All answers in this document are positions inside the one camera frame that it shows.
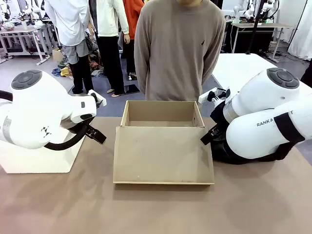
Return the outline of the pile of colourful clothes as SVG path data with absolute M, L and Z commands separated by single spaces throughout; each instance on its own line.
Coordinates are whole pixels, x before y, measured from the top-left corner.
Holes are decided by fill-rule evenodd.
M 92 77 L 99 77 L 104 75 L 103 66 L 99 64 L 100 60 L 94 54 L 88 56 L 90 71 Z M 62 58 L 58 62 L 57 68 L 53 69 L 51 74 L 55 77 L 68 77 L 73 79 L 72 70 L 69 66 L 68 59 L 66 57 Z

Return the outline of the black leather shoe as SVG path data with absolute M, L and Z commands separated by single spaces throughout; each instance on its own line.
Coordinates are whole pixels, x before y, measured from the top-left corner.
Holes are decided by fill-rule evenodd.
M 276 160 L 283 160 L 285 156 L 273 153 L 267 156 L 263 156 L 255 159 L 247 159 L 235 154 L 227 145 L 226 140 L 211 142 L 213 160 L 233 164 L 242 165 L 252 162 L 271 162 Z

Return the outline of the brown cardboard shoe box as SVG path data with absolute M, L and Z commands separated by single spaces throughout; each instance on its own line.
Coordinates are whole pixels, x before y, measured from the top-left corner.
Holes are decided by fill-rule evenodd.
M 205 134 L 195 101 L 127 101 L 116 128 L 113 182 L 213 185 Z

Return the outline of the white storage box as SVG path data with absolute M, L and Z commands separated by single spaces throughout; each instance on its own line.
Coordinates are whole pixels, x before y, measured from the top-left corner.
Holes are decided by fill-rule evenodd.
M 47 148 L 25 149 L 0 141 L 0 169 L 8 174 L 68 173 L 71 171 L 83 143 L 63 151 Z

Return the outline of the black floor base plate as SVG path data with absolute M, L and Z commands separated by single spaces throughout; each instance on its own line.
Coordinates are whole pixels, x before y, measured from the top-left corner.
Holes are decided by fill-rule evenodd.
M 124 91 L 126 95 L 140 92 L 140 90 L 137 88 L 135 84 L 125 85 Z

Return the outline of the person in grey shorts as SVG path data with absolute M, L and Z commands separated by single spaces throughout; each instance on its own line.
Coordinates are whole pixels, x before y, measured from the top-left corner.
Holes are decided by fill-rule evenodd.
M 89 5 L 86 0 L 44 0 L 44 10 L 55 25 L 58 37 L 68 58 L 74 87 L 73 94 L 93 90 L 88 60 L 89 48 L 86 29 L 90 21 Z

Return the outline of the black stand pole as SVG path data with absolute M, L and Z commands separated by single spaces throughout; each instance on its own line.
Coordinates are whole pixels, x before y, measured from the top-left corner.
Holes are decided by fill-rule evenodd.
M 259 20 L 260 20 L 260 13 L 262 11 L 262 8 L 263 8 L 263 5 L 264 5 L 264 1 L 265 0 L 260 0 L 260 4 L 259 4 L 259 7 L 258 7 L 258 12 L 257 12 L 256 18 L 255 18 L 255 23 L 254 23 L 254 26 L 253 26 L 253 31 L 252 31 L 252 35 L 251 35 L 250 44 L 249 44 L 248 49 L 246 51 L 246 55 L 249 55 L 251 53 L 251 49 L 252 49 L 252 45 L 253 45 L 253 42 L 254 42 L 257 26 L 258 26 L 258 23 L 259 23 Z

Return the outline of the person in white jacket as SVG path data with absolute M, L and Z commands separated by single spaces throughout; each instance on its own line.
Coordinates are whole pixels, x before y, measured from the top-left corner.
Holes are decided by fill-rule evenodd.
M 124 81 L 118 48 L 118 27 L 123 39 L 130 43 L 129 25 L 123 0 L 96 0 L 97 44 L 113 98 L 124 94 Z

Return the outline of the brown topped background table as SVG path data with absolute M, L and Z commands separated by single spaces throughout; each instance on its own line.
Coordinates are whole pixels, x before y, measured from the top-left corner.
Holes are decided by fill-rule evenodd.
M 235 49 L 236 49 L 236 44 L 237 44 L 237 37 L 238 37 L 238 34 L 239 33 L 251 33 L 252 34 L 252 31 L 253 31 L 253 27 L 254 27 L 254 23 L 238 23 L 238 24 L 233 24 L 231 23 L 232 25 L 232 29 L 234 27 L 237 28 L 236 30 L 236 34 L 235 34 L 235 37 L 234 37 L 234 44 L 232 45 L 232 41 L 230 41 L 230 45 L 231 45 L 231 53 L 234 54 L 235 53 Z M 256 30 L 256 33 L 270 33 L 271 31 L 259 31 L 259 29 L 262 29 L 262 28 L 272 28 L 276 31 L 279 32 L 279 36 L 277 38 L 277 42 L 276 42 L 276 45 L 275 45 L 275 48 L 274 48 L 274 51 L 273 51 L 273 54 L 269 57 L 269 59 L 275 63 L 279 63 L 279 61 L 275 58 L 275 55 L 276 55 L 276 52 L 277 52 L 277 49 L 279 47 L 279 44 L 280 44 L 280 40 L 281 40 L 281 36 L 284 32 L 284 29 L 293 29 L 294 27 L 293 26 L 289 26 L 287 24 L 282 24 L 282 23 L 260 23 L 258 24 L 257 26 L 257 30 Z

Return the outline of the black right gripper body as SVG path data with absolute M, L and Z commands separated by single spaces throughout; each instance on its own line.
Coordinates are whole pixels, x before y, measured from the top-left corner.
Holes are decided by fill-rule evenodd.
M 218 131 L 224 132 L 229 126 L 229 122 L 225 119 L 223 109 L 225 102 L 218 104 L 211 113 L 211 119 L 215 122 L 215 128 Z

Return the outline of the small background cardboard box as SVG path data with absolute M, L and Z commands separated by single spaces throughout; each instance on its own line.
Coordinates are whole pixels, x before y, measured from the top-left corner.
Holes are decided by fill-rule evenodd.
M 53 58 L 53 61 L 60 62 L 63 60 L 64 55 L 60 49 L 54 49 L 52 51 L 52 58 Z

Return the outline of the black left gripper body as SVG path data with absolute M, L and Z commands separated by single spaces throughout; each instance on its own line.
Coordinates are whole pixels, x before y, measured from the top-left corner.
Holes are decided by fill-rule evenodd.
M 72 134 L 78 134 L 80 132 L 83 132 L 84 135 L 93 134 L 95 129 L 90 125 L 93 119 L 94 117 L 83 120 L 80 123 L 74 123 L 68 117 L 63 120 L 63 128 L 67 129 Z

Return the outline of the person in orange top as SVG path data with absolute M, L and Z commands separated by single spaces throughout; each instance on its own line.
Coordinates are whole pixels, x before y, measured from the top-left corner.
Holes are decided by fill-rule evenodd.
M 138 18 L 144 0 L 123 0 L 125 13 L 129 25 L 130 42 L 123 43 L 123 54 L 126 58 L 126 72 L 129 80 L 137 80 L 135 60 L 134 60 L 134 41 Z

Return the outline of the white hanging cloth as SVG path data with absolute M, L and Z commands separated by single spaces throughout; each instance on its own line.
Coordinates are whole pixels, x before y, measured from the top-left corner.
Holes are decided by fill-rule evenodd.
M 312 0 L 306 0 L 288 53 L 299 59 L 312 60 Z

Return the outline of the white side table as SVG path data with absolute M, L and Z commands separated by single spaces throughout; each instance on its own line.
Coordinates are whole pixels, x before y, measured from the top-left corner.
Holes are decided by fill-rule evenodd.
M 242 87 L 258 73 L 269 68 L 275 68 L 274 64 L 256 54 L 220 54 L 213 70 L 213 77 L 223 89 L 230 89 L 231 97 L 241 92 Z M 273 88 L 253 88 L 253 94 L 260 98 L 273 98 Z M 300 81 L 298 97 L 294 99 L 312 98 L 312 88 Z

